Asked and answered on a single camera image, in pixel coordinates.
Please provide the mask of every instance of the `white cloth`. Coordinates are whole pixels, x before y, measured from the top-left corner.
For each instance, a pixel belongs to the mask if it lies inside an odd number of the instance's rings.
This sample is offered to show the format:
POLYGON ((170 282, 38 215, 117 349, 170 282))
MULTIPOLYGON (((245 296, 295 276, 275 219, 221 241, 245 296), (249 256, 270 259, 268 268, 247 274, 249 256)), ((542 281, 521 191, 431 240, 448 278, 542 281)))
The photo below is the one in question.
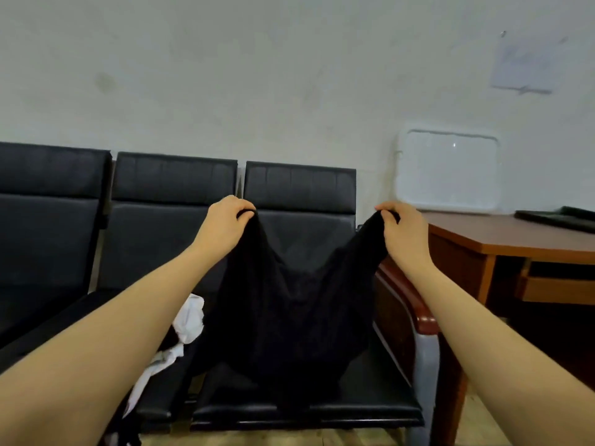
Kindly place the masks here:
POLYGON ((172 324, 175 333, 178 335, 178 344, 166 350, 159 351, 155 354, 151 363, 146 367, 143 374, 134 384, 128 403, 126 404, 126 411, 123 418, 125 418, 138 403, 140 396, 143 394, 149 379, 155 374, 163 371, 165 368, 174 364, 178 357, 184 356, 184 345, 190 344, 198 338, 202 333, 202 308, 205 301, 202 297, 190 294, 186 302, 180 308, 172 324))

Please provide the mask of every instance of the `desk drawer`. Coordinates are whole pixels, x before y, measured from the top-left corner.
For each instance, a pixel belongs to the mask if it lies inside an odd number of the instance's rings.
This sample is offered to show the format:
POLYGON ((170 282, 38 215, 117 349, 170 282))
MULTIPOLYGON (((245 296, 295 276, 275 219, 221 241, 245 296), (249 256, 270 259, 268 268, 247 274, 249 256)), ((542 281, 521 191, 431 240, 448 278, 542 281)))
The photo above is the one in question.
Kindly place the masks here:
POLYGON ((527 277, 520 299, 529 302, 595 305, 595 281, 527 277))

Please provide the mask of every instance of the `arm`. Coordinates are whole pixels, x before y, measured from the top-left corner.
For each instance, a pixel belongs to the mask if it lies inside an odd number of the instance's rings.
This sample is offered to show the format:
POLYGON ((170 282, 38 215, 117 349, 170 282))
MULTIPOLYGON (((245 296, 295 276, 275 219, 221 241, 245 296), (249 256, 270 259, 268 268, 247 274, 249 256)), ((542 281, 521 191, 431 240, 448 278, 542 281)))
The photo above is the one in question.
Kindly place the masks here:
POLYGON ((428 224, 412 206, 385 202, 390 256, 434 314, 465 373, 515 445, 587 445, 595 438, 595 393, 548 358, 432 263, 428 224), (401 216, 399 224, 386 210, 401 216))
POLYGON ((241 238, 254 206, 228 196, 196 239, 0 376, 2 444, 95 445, 199 280, 241 238))

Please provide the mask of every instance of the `chair armrest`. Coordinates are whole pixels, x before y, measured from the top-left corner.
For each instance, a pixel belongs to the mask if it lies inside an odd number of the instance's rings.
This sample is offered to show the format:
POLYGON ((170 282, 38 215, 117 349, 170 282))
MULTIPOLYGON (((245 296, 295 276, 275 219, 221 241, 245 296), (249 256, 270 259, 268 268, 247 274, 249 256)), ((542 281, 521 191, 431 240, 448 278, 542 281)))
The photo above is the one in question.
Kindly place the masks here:
POLYGON ((421 295, 395 262, 387 257, 376 271, 376 280, 387 289, 397 293, 407 308, 413 321, 413 327, 420 335, 437 335, 440 332, 438 323, 425 304, 421 295))

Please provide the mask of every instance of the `black tray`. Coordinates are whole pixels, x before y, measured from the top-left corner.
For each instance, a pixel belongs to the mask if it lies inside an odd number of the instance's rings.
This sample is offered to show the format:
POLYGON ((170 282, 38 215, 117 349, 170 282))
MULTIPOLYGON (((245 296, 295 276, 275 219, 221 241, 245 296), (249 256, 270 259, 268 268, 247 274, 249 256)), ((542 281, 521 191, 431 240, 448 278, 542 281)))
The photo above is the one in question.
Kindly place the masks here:
POLYGON ((595 212, 571 206, 563 206, 556 211, 520 210, 515 212, 515 217, 525 221, 595 233, 595 212))

